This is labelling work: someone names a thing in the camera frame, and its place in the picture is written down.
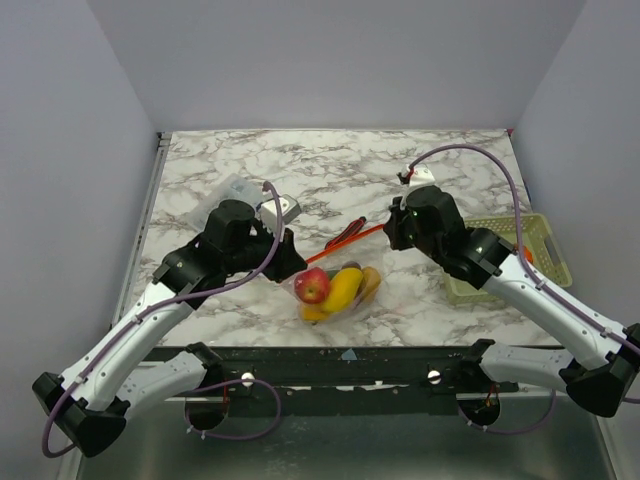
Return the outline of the red toy apple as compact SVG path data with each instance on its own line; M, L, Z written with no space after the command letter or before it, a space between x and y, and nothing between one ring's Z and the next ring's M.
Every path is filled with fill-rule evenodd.
M306 304L320 304L330 292L330 278L325 270L314 267L298 274L294 279L294 293Z

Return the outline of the clear zip top bag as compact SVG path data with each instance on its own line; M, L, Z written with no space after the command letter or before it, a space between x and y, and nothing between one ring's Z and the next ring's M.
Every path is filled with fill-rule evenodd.
M306 324L364 319L383 285L386 246L377 225L309 258L305 270L283 283L298 318Z

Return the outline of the yellow toy mango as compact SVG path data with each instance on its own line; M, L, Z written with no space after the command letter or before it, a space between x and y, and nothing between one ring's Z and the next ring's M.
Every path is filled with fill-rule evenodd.
M362 270L341 269L330 281L330 292L321 303L321 310L329 314L345 310L356 298L362 279Z

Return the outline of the dark brown toy mushroom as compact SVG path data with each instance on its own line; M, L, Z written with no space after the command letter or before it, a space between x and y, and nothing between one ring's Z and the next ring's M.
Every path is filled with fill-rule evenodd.
M341 269L357 269L361 270L362 267L358 262L350 261L342 265Z

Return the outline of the yellow toy bell pepper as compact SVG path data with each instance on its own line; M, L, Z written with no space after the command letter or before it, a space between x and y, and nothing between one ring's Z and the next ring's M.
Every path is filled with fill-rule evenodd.
M305 322L319 323L330 318L330 314L308 305L301 305L299 309L300 318Z

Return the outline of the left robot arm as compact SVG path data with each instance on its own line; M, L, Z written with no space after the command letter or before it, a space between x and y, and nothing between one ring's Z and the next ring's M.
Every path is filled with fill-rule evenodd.
M143 410L178 394L209 395L221 388L223 360L203 343L149 370L138 366L209 297L234 289L232 276L264 275L280 283L304 270L286 226L299 213L289 196L258 207L221 201L200 233L164 257L139 299L95 347L62 373L44 372L35 380L32 390L48 415L45 427L58 427L91 458Z

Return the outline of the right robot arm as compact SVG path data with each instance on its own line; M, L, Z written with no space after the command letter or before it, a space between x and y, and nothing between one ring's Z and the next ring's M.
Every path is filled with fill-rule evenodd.
M460 379L480 392L502 382L567 394L584 410L613 417L639 373L639 328L586 307L521 259L487 228L465 225L451 195L436 186L392 200L383 227L390 246L429 257L450 276L505 301L555 338L557 350L478 341Z

